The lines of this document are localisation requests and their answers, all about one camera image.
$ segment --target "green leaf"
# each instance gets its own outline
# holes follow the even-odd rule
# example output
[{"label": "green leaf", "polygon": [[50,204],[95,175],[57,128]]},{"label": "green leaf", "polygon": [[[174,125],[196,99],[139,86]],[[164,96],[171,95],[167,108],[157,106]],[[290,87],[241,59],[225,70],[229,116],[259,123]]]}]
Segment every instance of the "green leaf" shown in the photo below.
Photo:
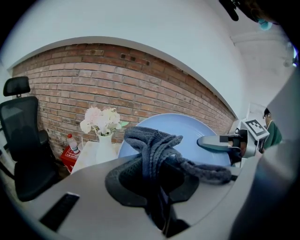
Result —
[{"label": "green leaf", "polygon": [[120,125],[121,125],[121,127],[124,127],[124,126],[126,126],[128,123],[129,123],[129,122],[121,122]]}]

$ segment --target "white vase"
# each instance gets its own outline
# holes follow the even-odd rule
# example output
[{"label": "white vase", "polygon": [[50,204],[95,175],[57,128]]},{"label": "white vase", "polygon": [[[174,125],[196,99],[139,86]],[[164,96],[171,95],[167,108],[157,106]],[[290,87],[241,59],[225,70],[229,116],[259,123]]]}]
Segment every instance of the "white vase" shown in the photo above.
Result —
[{"label": "white vase", "polygon": [[112,134],[109,136],[100,136],[99,145],[96,152],[96,163],[104,163],[117,158],[117,153],[112,144]]}]

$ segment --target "black office chair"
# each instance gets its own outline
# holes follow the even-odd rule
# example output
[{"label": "black office chair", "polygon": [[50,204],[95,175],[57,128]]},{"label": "black office chair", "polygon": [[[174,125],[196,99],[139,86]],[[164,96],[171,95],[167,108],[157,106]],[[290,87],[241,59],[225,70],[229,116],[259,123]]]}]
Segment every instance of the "black office chair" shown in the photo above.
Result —
[{"label": "black office chair", "polygon": [[[10,82],[15,82],[14,90]],[[30,91],[28,78],[9,79],[3,94]],[[15,164],[15,189],[21,201],[29,201],[58,180],[53,154],[41,144],[37,123],[38,99],[18,97],[0,104],[0,121]]]},{"label": "black office chair", "polygon": [[[30,92],[30,86],[29,86],[29,79],[26,76],[13,77],[13,78],[8,79],[5,82],[5,85],[3,88],[3,95],[6,97],[16,95],[17,98],[19,98],[19,97],[21,97],[21,94],[28,93],[28,92]],[[49,150],[50,149],[49,136],[48,136],[47,131],[40,130],[38,134],[39,134],[39,139],[40,139],[41,144],[43,146],[45,146],[46,150]]]}]

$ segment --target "pink flower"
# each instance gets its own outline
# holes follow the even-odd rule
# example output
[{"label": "pink flower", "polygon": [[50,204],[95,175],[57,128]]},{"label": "pink flower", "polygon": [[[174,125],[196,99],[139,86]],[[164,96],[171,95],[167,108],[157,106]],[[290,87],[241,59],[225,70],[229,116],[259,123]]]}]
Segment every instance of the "pink flower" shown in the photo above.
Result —
[{"label": "pink flower", "polygon": [[87,120],[89,124],[96,125],[101,115],[102,111],[99,108],[91,107],[86,111],[84,119]]}]

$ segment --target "red box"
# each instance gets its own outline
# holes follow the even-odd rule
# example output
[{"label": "red box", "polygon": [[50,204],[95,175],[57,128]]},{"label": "red box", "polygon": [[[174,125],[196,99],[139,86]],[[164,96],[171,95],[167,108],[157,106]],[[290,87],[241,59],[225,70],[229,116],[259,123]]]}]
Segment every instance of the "red box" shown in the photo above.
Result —
[{"label": "red box", "polygon": [[70,146],[67,146],[60,156],[63,164],[66,166],[67,170],[71,173],[72,169],[78,159],[79,154],[75,156],[74,152],[71,150]]}]

